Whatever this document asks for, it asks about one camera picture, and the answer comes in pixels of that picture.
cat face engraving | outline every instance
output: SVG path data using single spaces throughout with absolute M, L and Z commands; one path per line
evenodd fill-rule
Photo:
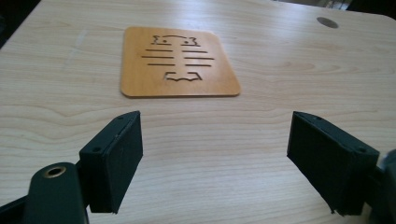
M 195 37 L 185 37 L 181 35 L 154 35 L 152 45 L 165 45 L 165 46 L 191 46 L 200 47 L 196 42 Z

table surface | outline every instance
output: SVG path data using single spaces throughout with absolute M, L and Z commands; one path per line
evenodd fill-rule
M 241 94 L 126 98 L 129 26 L 215 33 Z M 119 213 L 89 213 L 91 223 L 366 223 L 368 206 L 332 215 L 286 157 L 291 113 L 385 155 L 396 147 L 395 62 L 396 22 L 378 15 L 264 0 L 43 0 L 0 50 L 0 204 L 140 110 L 144 158 Z

wooden plaque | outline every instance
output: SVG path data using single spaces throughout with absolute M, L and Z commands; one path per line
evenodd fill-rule
M 130 27 L 121 91 L 127 96 L 235 96 L 240 92 L 219 38 L 209 32 Z

metal ring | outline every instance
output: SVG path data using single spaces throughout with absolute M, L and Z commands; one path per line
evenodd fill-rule
M 62 175 L 64 172 L 66 172 L 66 167 L 64 166 L 55 166 L 49 168 L 45 173 L 44 177 L 46 178 L 54 178 Z

dark object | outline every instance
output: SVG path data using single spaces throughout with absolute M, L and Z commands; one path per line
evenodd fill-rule
M 396 220 L 396 156 L 376 167 L 379 152 L 329 121 L 294 112 L 288 157 L 340 215 L 360 215 L 364 202 L 375 223 Z
M 85 207 L 117 213 L 143 157 L 140 113 L 113 119 L 80 152 L 80 161 L 47 166 L 27 196 L 0 207 L 0 223 L 88 223 Z
M 119 211 L 142 156 L 140 117 L 135 112 L 113 119 L 79 152 L 92 212 Z
M 396 20 L 396 0 L 353 0 L 346 10 L 380 14 Z
M 0 0 L 0 48 L 39 2 L 40 0 Z

